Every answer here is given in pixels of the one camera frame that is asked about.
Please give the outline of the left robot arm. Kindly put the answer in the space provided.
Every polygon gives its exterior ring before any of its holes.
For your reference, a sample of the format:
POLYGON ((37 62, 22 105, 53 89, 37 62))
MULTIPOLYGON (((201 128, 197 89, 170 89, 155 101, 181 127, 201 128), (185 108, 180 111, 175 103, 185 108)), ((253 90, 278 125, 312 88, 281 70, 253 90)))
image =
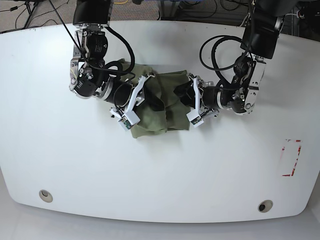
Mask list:
POLYGON ((214 71, 219 81, 204 81, 190 74, 189 81, 173 91, 184 105, 192 108, 187 114, 190 122, 215 116, 222 109, 232 110, 240 116, 252 112, 266 67, 265 59, 273 58, 285 16, 296 4, 295 0, 250 0, 243 37, 213 37, 215 43, 210 53, 212 65, 202 65, 214 71), (216 51, 227 41, 239 42, 244 52, 234 64, 219 67, 216 51))

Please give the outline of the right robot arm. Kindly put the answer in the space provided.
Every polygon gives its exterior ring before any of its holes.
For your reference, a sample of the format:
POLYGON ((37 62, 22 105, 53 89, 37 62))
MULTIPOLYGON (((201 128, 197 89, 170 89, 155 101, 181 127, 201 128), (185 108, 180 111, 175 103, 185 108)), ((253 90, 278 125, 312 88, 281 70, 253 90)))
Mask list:
POLYGON ((72 24, 77 28, 70 61, 69 89, 82 99, 95 97, 111 103, 111 115, 120 120, 139 121, 138 107, 146 104, 153 111, 164 110, 163 102, 147 87, 152 73, 136 76, 136 63, 130 44, 110 28, 112 0, 78 0, 72 24), (130 62, 105 62, 109 42, 106 32, 118 38, 128 50, 130 62))

